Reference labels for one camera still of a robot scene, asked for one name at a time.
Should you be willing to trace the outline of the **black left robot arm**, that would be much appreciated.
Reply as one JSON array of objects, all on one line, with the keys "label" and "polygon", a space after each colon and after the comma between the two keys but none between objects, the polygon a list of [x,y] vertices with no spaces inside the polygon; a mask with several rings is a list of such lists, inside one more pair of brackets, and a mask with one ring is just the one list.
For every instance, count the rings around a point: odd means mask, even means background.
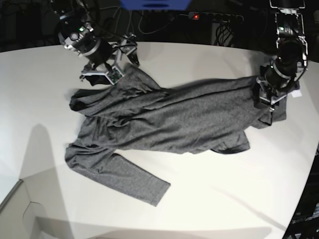
[{"label": "black left robot arm", "polygon": [[270,56],[254,106],[274,110],[308,68],[302,0],[125,0],[144,41],[235,47]]}]

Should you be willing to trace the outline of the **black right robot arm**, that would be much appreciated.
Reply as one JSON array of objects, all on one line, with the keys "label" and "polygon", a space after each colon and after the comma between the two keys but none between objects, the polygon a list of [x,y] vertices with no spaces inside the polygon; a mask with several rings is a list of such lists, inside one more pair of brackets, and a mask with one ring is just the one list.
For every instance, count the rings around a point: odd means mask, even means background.
[{"label": "black right robot arm", "polygon": [[49,7],[59,16],[58,40],[67,50],[88,59],[80,79],[94,85],[115,85],[125,76],[123,56],[140,65],[133,33],[119,35],[100,24],[101,8],[94,0],[50,0]]}]

